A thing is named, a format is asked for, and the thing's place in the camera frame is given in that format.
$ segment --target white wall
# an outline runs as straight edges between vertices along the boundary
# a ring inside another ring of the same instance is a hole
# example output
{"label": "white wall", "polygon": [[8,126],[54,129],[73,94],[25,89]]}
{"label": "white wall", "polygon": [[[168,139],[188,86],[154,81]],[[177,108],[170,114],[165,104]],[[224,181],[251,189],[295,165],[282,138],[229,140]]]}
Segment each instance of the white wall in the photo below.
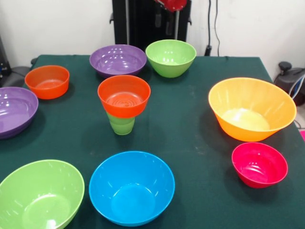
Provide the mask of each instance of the white wall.
{"label": "white wall", "polygon": [[[208,0],[194,0],[193,26],[187,41],[204,54],[207,36]],[[214,29],[215,0],[211,22]],[[220,55],[259,56],[271,77],[278,63],[289,61],[305,67],[305,0],[219,0],[217,34]],[[217,40],[212,31],[212,55]]]}
{"label": "white wall", "polygon": [[111,0],[0,0],[0,34],[12,66],[40,54],[90,54],[114,44]]}
{"label": "white wall", "polygon": [[[187,41],[199,55],[207,45],[207,9],[208,0],[193,0]],[[220,55],[260,56],[272,77],[282,60],[305,67],[304,9],[304,0],[219,0]],[[39,54],[90,54],[113,44],[111,12],[111,0],[0,0],[0,33],[11,65],[29,65]]]}

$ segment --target purple bowl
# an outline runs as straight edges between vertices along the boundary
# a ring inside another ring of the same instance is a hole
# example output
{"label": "purple bowl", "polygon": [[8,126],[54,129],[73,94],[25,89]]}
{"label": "purple bowl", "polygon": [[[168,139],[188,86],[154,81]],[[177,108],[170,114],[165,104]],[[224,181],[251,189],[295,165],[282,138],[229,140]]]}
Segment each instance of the purple bowl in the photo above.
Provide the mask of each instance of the purple bowl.
{"label": "purple bowl", "polygon": [[90,56],[91,66],[104,78],[113,75],[137,75],[146,61],[145,52],[127,44],[106,46]]}
{"label": "purple bowl", "polygon": [[0,139],[13,137],[31,123],[38,108],[37,96],[21,87],[0,88]]}

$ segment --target green tablecloth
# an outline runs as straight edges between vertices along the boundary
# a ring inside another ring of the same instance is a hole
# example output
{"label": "green tablecloth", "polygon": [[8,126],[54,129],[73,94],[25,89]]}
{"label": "green tablecloth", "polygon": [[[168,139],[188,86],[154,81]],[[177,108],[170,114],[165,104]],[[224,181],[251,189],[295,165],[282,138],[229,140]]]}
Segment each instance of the green tablecloth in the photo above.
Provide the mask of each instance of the green tablecloth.
{"label": "green tablecloth", "polygon": [[18,136],[0,141],[0,180],[41,159],[76,166],[86,190],[68,229],[121,228],[93,208],[88,185],[103,160],[127,150],[143,150],[164,159],[176,181],[169,207],[142,228],[305,228],[305,145],[294,124],[263,141],[286,157],[286,179],[266,189],[252,189],[239,180],[231,163],[231,152],[241,142],[221,130],[207,101],[209,89],[225,78],[270,81],[259,58],[197,57],[176,79],[159,77],[147,65],[140,77],[149,82],[152,94],[127,136],[114,134],[110,127],[97,96],[101,78],[88,56],[43,55],[34,67],[47,64],[70,71],[69,90],[61,98],[40,100],[33,123]]}

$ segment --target power cord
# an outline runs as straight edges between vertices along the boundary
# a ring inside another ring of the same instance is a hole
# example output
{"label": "power cord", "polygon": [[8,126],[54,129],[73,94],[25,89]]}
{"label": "power cord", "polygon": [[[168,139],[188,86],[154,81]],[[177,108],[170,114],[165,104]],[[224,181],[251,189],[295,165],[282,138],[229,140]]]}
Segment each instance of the power cord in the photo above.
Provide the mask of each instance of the power cord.
{"label": "power cord", "polygon": [[206,46],[205,48],[205,53],[204,55],[205,56],[210,56],[211,55],[211,50],[212,50],[212,47],[211,47],[211,24],[210,24],[210,14],[211,14],[211,0],[209,0],[209,11],[208,11],[208,33],[209,33],[209,42],[208,42],[208,45]]}
{"label": "power cord", "polygon": [[217,16],[218,16],[218,0],[216,0],[216,15],[215,15],[215,21],[214,21],[214,28],[215,28],[215,35],[216,35],[216,38],[217,38],[217,40],[218,40],[217,55],[219,56],[220,40],[219,40],[219,37],[218,37],[218,35],[217,35],[217,31],[216,31]]}
{"label": "power cord", "polygon": [[289,95],[291,96],[291,92],[293,91],[294,87],[295,88],[295,92],[293,94],[293,96],[291,97],[292,99],[294,99],[296,97],[296,95],[300,92],[300,89],[303,85],[305,79],[305,74],[303,74],[298,80],[295,81],[295,83],[291,86],[290,90],[289,90]]}
{"label": "power cord", "polygon": [[23,76],[23,77],[25,77],[25,75],[23,75],[23,74],[21,74],[21,73],[18,73],[18,72],[15,72],[15,71],[11,71],[12,73],[16,73],[16,74],[18,74],[18,75],[21,75],[21,76]]}
{"label": "power cord", "polygon": [[299,130],[305,130],[305,128],[303,128],[303,127],[301,126],[301,124],[300,124],[298,121],[294,120],[294,122],[295,122],[296,127],[297,127]]}

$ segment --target green cup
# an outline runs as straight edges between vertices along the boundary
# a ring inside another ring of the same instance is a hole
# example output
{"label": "green cup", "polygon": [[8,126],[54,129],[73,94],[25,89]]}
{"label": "green cup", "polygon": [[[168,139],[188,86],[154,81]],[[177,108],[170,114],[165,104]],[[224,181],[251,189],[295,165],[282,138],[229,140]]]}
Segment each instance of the green cup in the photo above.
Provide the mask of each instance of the green cup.
{"label": "green cup", "polygon": [[127,135],[132,131],[135,118],[117,118],[107,113],[110,125],[117,135]]}

